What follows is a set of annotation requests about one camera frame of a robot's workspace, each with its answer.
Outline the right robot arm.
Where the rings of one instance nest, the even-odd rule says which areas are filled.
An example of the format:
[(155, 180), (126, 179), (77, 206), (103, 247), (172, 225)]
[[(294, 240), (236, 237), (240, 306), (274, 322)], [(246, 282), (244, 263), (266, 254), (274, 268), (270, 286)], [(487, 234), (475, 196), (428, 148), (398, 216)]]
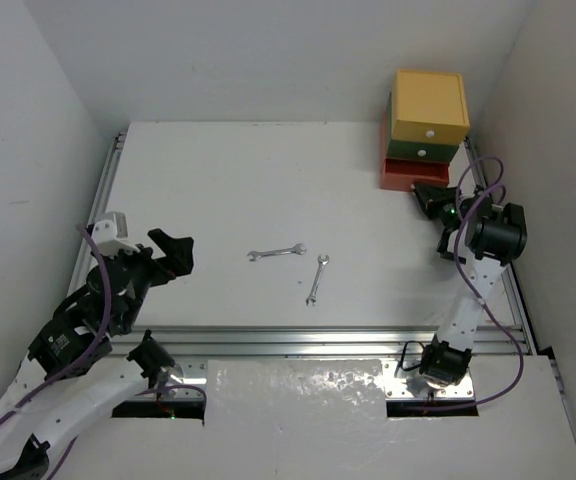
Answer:
[(524, 251), (527, 226), (524, 208), (515, 203), (497, 205), (478, 188), (464, 200), (456, 187), (437, 187), (417, 182), (412, 191), (424, 215), (441, 221), (444, 230), (437, 253), (455, 263), (465, 282), (448, 317), (422, 346), (421, 358), (408, 362), (402, 349), (396, 373), (416, 376), (431, 387), (457, 385), (468, 373), (479, 318), (494, 315), (487, 305), (495, 285), (510, 264)]

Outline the green drawer box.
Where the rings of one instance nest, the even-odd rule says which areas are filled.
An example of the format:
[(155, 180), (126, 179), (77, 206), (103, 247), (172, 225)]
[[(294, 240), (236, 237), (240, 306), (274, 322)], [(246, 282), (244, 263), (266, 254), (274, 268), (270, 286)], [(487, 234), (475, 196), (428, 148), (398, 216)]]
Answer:
[(388, 99), (384, 126), (385, 154), (392, 159), (450, 163), (466, 136), (455, 126), (398, 119), (393, 95)]

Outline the yellow drawer box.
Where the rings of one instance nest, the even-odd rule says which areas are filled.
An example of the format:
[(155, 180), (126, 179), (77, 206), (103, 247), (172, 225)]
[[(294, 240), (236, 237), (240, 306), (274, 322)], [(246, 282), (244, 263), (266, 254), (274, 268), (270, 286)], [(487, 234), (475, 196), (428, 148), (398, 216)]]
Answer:
[(458, 73), (399, 69), (391, 102), (394, 140), (458, 145), (470, 130), (464, 82)]

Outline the red drawer box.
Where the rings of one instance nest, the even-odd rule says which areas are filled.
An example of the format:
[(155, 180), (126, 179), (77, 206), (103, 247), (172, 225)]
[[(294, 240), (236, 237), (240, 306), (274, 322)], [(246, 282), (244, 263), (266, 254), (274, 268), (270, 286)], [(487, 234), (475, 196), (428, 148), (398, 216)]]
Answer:
[(384, 190), (411, 192), (416, 182), (431, 186), (447, 187), (450, 181), (449, 165), (390, 158), (387, 146), (390, 141), (387, 115), (380, 125), (380, 175), (379, 187)]

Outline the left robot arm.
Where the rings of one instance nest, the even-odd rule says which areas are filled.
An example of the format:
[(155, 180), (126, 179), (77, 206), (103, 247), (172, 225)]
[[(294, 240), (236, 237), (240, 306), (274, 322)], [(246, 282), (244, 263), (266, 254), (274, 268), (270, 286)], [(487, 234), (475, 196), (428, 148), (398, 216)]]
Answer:
[(194, 267), (191, 237), (149, 231), (162, 252), (154, 257), (152, 248), (106, 233), (109, 225), (82, 229), (97, 264), (33, 339), (0, 399), (0, 479), (42, 478), (56, 456), (98, 419), (171, 381), (173, 357), (146, 332), (115, 370), (79, 394), (67, 393), (111, 353), (113, 337), (132, 331), (150, 289)]

